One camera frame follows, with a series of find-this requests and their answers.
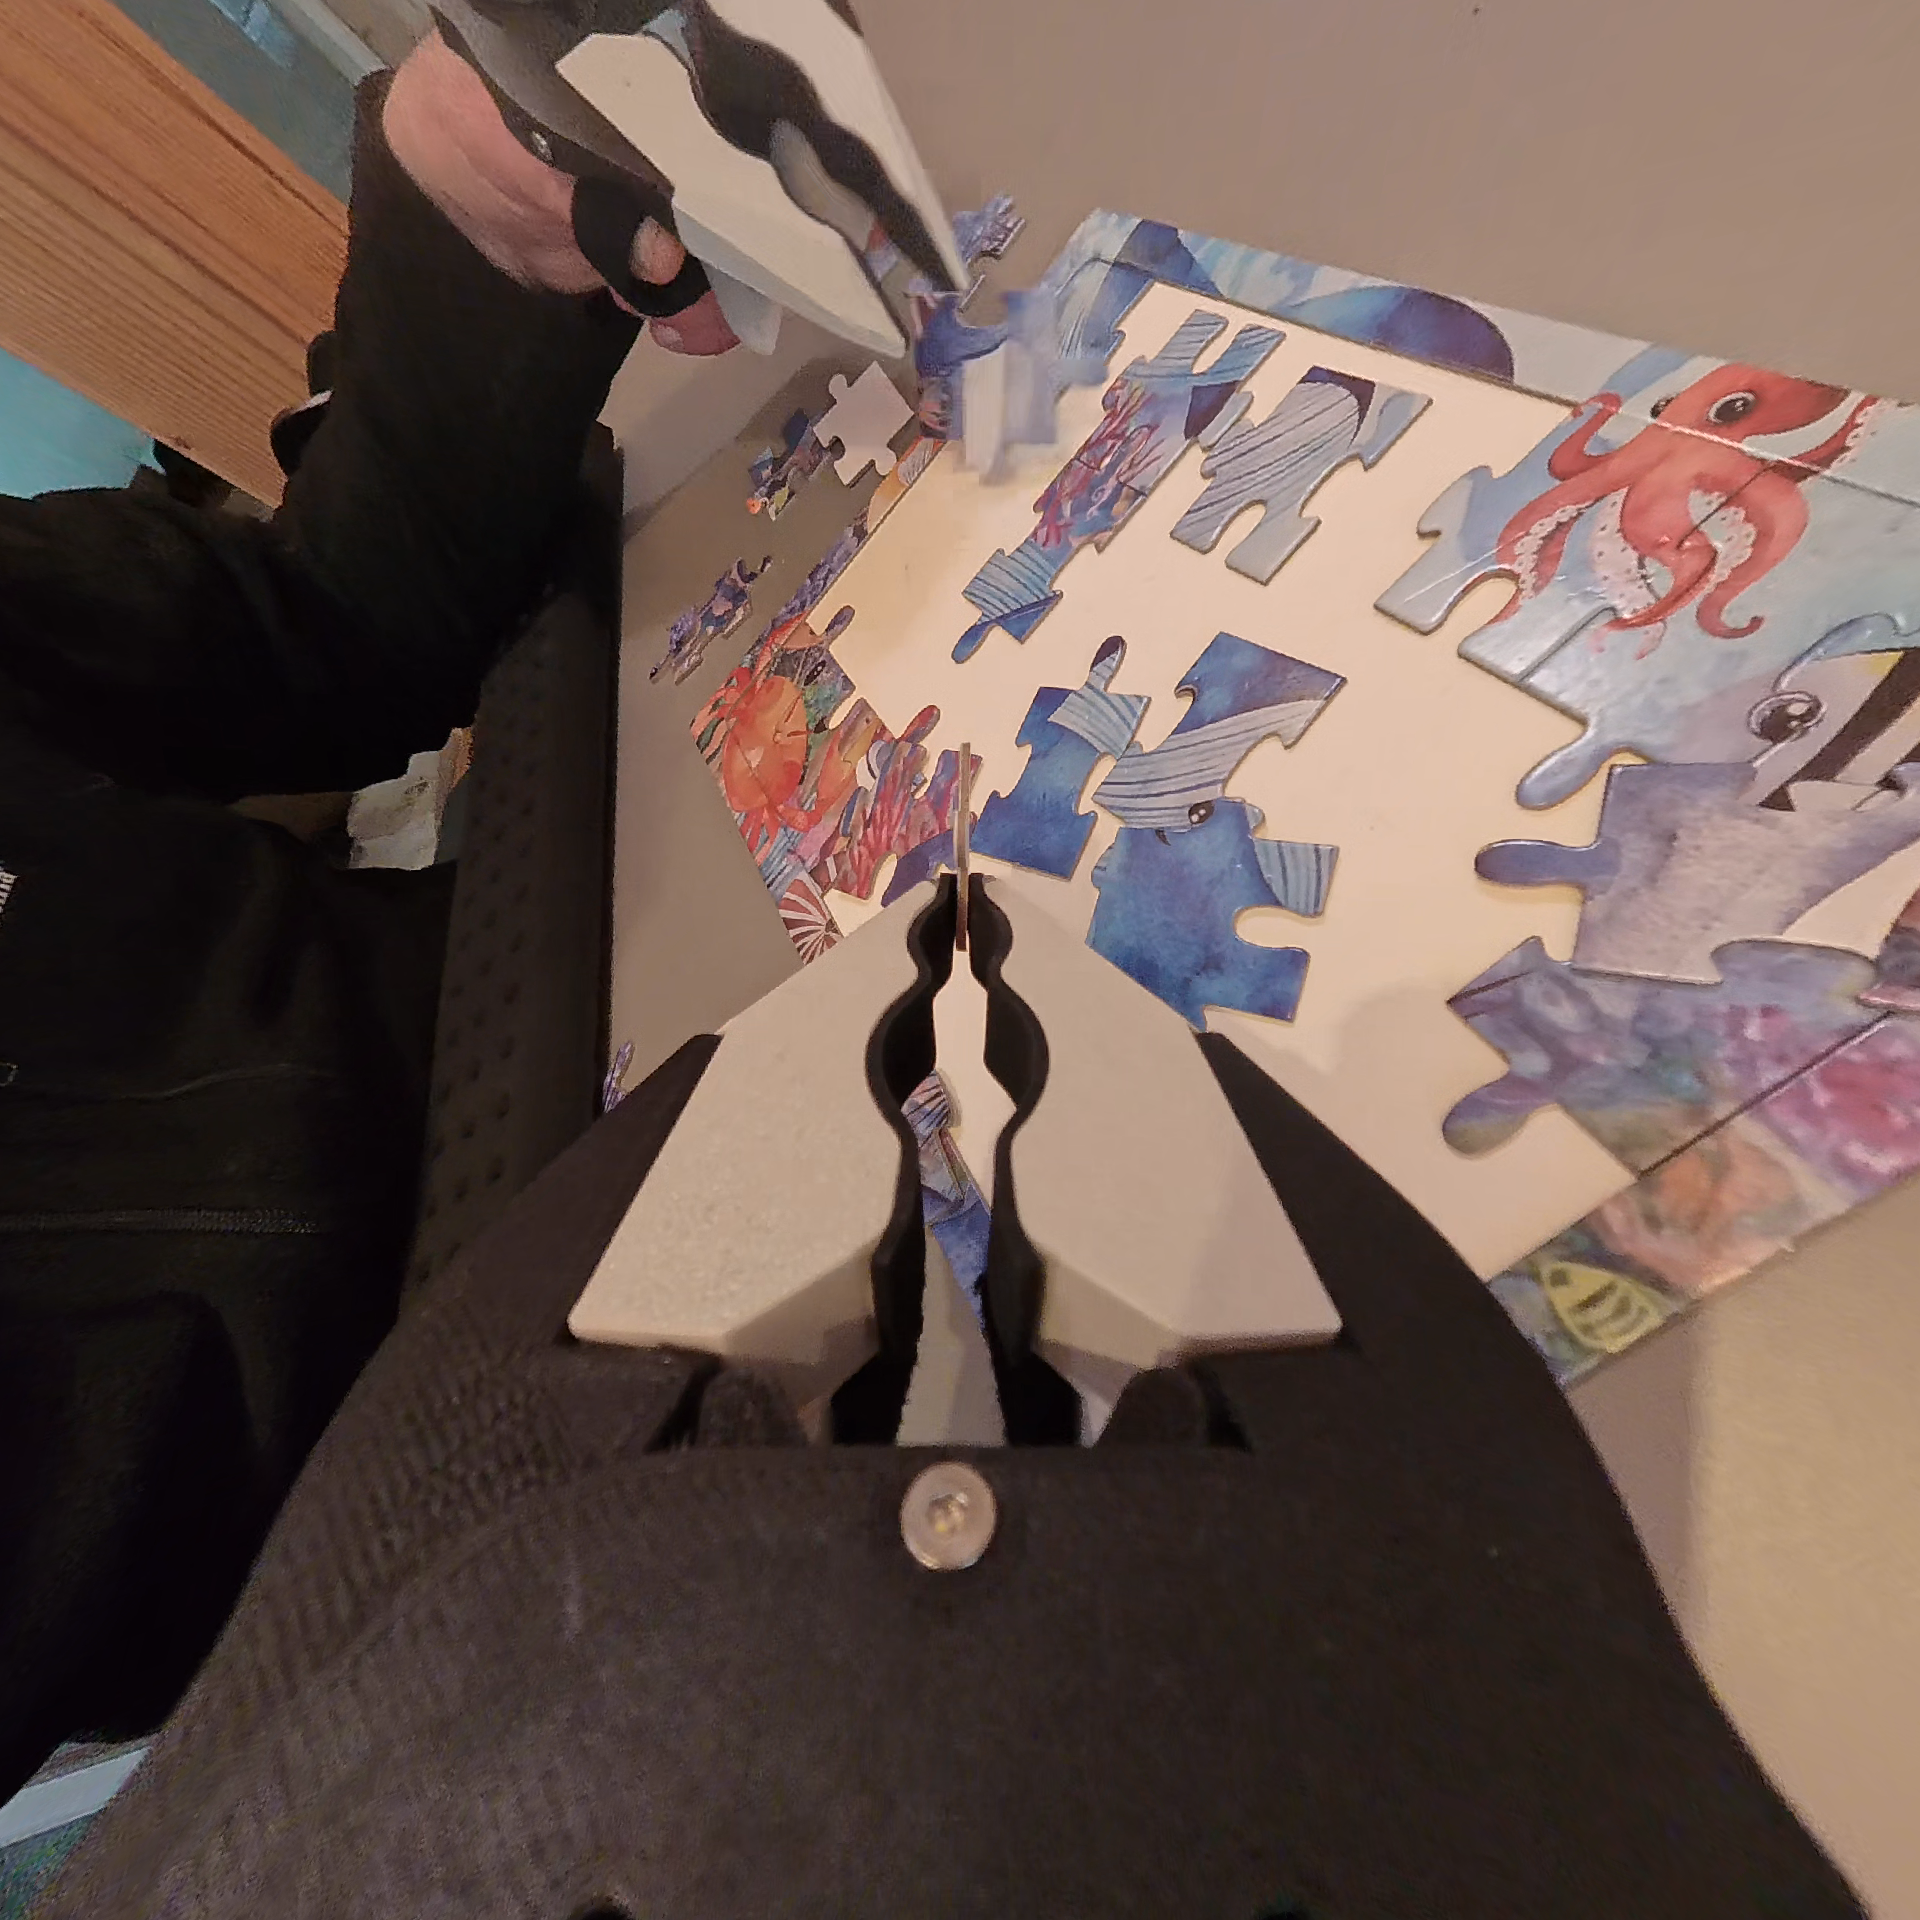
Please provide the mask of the person's left hand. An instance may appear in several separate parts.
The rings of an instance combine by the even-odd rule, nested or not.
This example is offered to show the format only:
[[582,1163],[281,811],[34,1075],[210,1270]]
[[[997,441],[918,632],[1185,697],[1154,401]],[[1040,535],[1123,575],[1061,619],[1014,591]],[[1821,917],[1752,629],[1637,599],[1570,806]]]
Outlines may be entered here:
[[396,69],[377,113],[390,171],[382,196],[354,185],[353,267],[364,273],[369,336],[406,359],[588,374],[605,383],[645,332],[680,356],[741,347],[718,293],[680,293],[692,267],[659,221],[642,219],[616,267],[590,262],[574,214],[586,181],[532,155],[489,85],[430,31]]

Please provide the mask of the whale eyelash puzzle piece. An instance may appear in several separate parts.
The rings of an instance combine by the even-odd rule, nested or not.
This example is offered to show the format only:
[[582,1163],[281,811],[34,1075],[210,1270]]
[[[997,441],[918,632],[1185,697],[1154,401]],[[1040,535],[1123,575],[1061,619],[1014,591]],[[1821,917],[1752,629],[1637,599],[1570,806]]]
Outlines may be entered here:
[[1002,477],[1020,448],[1050,446],[1059,400],[1098,383],[1105,363],[1069,347],[1064,304],[1035,286],[1006,297],[998,323],[972,324],[960,294],[908,293],[916,417],[938,441],[960,446],[963,467]]

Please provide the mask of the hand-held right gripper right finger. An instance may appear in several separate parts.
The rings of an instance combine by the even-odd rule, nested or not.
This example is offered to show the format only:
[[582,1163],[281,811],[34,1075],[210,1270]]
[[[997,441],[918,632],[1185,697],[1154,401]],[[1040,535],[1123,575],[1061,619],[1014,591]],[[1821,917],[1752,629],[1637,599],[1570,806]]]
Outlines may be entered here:
[[1013,880],[972,875],[993,1149],[980,1283],[1006,1440],[1076,1444],[1081,1385],[1330,1344],[1340,1311],[1192,1028]]

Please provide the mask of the person's left forearm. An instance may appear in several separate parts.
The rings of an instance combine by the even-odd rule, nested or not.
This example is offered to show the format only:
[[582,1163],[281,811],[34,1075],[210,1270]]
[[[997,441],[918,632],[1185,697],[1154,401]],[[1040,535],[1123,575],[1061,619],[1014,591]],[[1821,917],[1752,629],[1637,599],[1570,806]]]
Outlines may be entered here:
[[371,83],[324,416],[277,532],[320,591],[294,718],[322,753],[405,758],[470,719],[553,566],[640,319],[611,293],[502,272],[393,151],[400,76]]

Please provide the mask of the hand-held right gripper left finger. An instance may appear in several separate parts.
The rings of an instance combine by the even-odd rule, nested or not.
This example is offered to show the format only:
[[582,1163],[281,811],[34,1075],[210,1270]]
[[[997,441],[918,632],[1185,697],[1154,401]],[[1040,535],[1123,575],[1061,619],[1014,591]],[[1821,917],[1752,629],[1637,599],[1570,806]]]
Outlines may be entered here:
[[568,1331],[754,1366],[894,1444],[924,1328],[922,1141],[955,880],[924,881],[718,1035]]

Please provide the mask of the black perforated pad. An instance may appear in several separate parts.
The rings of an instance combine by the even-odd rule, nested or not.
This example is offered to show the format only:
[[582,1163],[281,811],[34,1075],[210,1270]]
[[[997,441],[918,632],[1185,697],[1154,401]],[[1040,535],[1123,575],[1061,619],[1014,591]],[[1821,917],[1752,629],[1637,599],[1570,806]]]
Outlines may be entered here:
[[420,1201],[430,1284],[604,1102],[625,469],[590,431],[545,600],[486,675],[454,859]]

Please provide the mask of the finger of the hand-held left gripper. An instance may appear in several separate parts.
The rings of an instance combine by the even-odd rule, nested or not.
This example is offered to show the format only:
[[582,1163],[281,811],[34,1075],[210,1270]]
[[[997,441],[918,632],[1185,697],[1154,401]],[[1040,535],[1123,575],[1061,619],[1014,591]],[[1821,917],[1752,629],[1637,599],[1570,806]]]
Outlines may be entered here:
[[749,100],[805,135],[936,288],[964,288],[949,214],[850,5],[715,1],[710,14],[728,52],[756,69]]
[[665,41],[588,35],[557,60],[557,76],[662,175],[680,239],[704,262],[742,343],[768,351],[772,313],[784,311],[857,350],[908,351],[845,239],[787,196],[768,159],[725,139]]

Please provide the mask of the person's black clothing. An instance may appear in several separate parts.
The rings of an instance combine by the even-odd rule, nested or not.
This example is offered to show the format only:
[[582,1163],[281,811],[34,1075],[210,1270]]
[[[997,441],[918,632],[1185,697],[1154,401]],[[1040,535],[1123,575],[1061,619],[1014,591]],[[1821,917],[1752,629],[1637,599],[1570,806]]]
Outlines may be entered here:
[[4,497],[4,1791],[168,1718],[393,1324],[449,884],[234,808],[474,713],[486,627],[366,559]]

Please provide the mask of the white paper tag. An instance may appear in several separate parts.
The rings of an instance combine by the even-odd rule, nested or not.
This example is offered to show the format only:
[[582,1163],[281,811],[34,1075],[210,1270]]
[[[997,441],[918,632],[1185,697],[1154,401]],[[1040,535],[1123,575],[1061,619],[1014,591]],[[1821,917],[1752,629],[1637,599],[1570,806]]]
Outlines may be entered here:
[[441,748],[410,758],[402,775],[349,800],[353,871],[418,872],[440,862],[449,806],[468,775],[474,732],[454,727]]

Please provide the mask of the wooden panel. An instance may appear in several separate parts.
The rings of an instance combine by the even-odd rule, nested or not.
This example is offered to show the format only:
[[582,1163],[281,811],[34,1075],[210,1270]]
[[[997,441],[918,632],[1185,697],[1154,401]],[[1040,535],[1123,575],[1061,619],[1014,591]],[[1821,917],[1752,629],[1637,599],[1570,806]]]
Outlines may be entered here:
[[3,347],[278,502],[346,205],[117,6],[3,5]]

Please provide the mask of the white flipped puzzle piece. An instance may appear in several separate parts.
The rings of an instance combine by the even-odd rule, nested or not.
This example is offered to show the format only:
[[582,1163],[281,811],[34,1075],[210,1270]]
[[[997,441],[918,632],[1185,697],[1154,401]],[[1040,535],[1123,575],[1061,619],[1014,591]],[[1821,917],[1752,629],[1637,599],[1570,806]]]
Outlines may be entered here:
[[853,486],[862,473],[880,477],[894,470],[894,437],[916,417],[894,380],[880,363],[869,363],[860,374],[832,372],[827,382],[829,405],[813,421],[813,437],[826,448],[836,448],[832,469]]

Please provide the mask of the purple seahorse loose piece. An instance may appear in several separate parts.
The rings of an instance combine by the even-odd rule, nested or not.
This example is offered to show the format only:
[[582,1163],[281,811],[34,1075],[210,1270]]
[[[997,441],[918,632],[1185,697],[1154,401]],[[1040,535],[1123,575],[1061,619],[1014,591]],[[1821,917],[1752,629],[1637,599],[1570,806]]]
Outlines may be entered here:
[[[973,297],[979,283],[980,276],[973,273],[970,288],[960,293],[963,313],[966,308],[966,301]],[[936,293],[924,276],[912,273],[902,283],[905,305],[908,293],[916,286]],[[915,333],[910,328],[910,313],[905,315],[905,324],[910,366],[915,374],[915,395],[905,400],[912,401],[916,409],[918,382],[912,359]],[[752,535],[768,535],[774,528],[779,515],[793,504],[795,496],[808,486],[813,473],[818,473],[826,467],[832,467],[832,454],[836,452],[836,448],[826,448],[813,437],[813,421],[827,405],[829,400],[824,407],[800,407],[793,414],[789,414],[787,421],[781,421],[779,431],[747,463],[746,473],[749,480],[749,489],[741,497],[741,512],[749,523]],[[877,480],[910,485],[922,473],[926,462],[936,457],[944,446],[946,441],[933,438],[918,425],[918,417],[915,417],[894,437],[894,470],[884,477],[877,475]],[[706,595],[686,611],[677,612],[674,619],[665,627],[662,656],[652,667],[649,678],[656,680],[660,675],[669,675],[674,683],[684,683],[704,662],[710,646],[720,637],[731,635],[746,622],[747,612],[752,611],[752,585],[770,564],[772,555],[761,555],[760,561],[752,561],[749,555],[733,552],[729,564],[713,577]]]

